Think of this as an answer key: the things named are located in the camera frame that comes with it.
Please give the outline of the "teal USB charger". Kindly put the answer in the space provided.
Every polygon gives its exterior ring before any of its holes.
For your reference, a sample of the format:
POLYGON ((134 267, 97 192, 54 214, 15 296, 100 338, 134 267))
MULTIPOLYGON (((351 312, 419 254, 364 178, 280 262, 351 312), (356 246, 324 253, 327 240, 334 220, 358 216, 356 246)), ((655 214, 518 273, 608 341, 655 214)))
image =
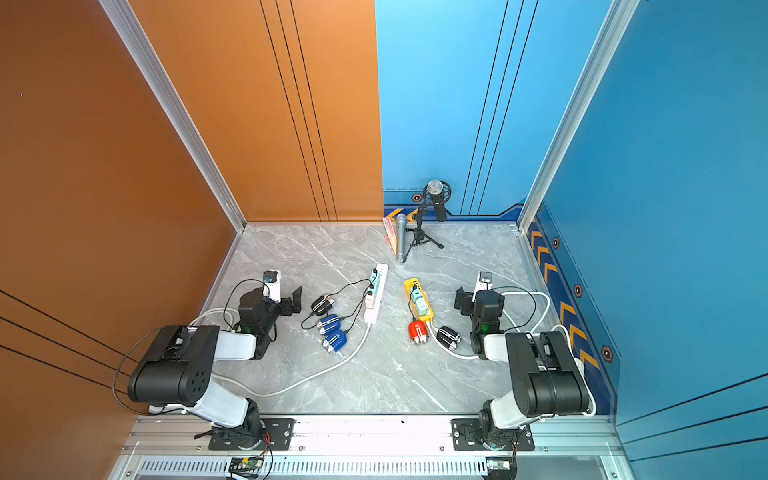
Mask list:
POLYGON ((421 288, 418 284, 414 284, 410 291, 410 297, 413 302, 417 302, 418 300, 423 298, 423 293, 421 291, 421 288))

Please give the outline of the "red electric shaver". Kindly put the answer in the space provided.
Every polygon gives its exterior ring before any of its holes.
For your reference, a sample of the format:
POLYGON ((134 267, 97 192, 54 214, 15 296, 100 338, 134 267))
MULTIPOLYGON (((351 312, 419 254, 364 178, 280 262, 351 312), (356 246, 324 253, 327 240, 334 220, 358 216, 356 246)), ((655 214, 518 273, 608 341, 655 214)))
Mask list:
POLYGON ((413 320, 408 326, 409 336, 416 345, 427 343, 429 332, 426 324, 421 320, 413 320))

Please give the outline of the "yellow power strip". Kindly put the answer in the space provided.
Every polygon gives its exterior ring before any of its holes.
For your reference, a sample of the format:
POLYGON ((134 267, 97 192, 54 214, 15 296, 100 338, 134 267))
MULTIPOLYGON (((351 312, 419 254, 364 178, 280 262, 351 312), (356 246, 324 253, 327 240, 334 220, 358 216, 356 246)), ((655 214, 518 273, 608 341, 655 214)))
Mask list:
POLYGON ((420 281, 417 278, 408 279, 404 282, 404 288, 413 317, 423 322, 431 322, 434 312, 420 281))

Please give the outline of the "green USB charger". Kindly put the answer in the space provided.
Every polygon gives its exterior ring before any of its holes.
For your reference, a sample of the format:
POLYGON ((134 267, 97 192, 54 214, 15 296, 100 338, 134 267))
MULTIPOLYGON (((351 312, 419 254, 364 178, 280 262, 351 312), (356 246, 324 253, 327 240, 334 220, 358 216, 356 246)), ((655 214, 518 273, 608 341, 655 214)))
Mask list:
POLYGON ((428 302, 424 298, 418 300, 417 302, 414 302, 414 306, 416 307, 416 310, 420 317, 427 316, 430 312, 430 307, 428 305, 428 302))

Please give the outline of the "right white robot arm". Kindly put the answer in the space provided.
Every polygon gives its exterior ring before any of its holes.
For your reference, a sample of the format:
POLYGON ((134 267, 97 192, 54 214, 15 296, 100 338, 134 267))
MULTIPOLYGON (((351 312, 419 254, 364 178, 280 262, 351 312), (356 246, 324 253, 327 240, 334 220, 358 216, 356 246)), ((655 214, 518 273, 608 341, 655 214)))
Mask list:
POLYGON ((471 319, 475 356, 506 364, 510 374, 510 391, 487 400, 479 412, 478 443, 489 450, 514 450, 532 423, 597 413, 584 365, 563 332, 503 330, 504 294, 493 289, 470 293, 460 288, 454 308, 471 319))

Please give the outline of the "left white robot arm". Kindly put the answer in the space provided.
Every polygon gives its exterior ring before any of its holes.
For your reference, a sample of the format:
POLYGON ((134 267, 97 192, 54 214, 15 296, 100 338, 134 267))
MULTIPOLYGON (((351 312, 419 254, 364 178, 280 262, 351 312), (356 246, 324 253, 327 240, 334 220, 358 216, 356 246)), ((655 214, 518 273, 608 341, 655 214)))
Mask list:
POLYGON ((279 316, 301 311, 302 289, 276 302, 264 289, 244 294, 239 332, 215 325, 169 325, 159 329, 128 380, 131 401, 164 413, 191 413, 209 422, 211 450, 289 449, 292 419, 262 419, 253 394, 243 397, 213 378, 216 361, 257 361, 273 342, 279 316))

